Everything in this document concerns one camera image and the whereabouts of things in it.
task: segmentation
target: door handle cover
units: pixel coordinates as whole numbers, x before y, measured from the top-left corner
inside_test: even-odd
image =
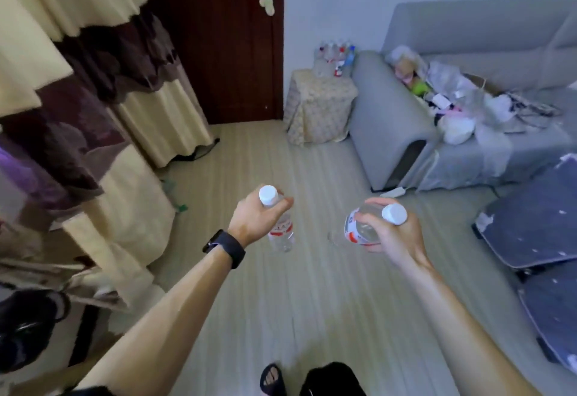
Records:
[[[261,7],[264,7],[264,11],[267,15],[272,16],[275,14],[274,0],[260,0],[258,3]]]

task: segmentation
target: smartwatch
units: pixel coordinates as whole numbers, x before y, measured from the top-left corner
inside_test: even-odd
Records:
[[[203,247],[203,253],[207,254],[214,247],[221,245],[225,252],[233,258],[233,270],[236,269],[245,257],[245,250],[235,237],[220,229],[208,240]]]

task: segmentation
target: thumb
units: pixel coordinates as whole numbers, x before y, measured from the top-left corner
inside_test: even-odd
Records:
[[[373,214],[361,214],[357,212],[355,214],[355,220],[357,220],[360,223],[364,223],[365,225],[369,225],[377,232],[379,230],[388,230],[392,227],[392,225],[389,222]]]
[[[275,204],[268,210],[270,216],[280,218],[286,211],[292,208],[294,199],[292,197],[285,197],[279,203]]]

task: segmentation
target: slipper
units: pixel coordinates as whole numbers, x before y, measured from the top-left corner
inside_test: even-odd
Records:
[[[273,368],[278,372],[278,378],[272,384],[266,384],[267,375]],[[287,396],[283,374],[277,364],[272,363],[264,368],[263,373],[260,375],[260,390],[264,396]]]

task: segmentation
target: beige tablecloth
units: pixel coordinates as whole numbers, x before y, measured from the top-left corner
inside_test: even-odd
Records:
[[[310,69],[293,71],[283,118],[288,142],[303,145],[343,140],[357,95],[352,79],[319,79]]]

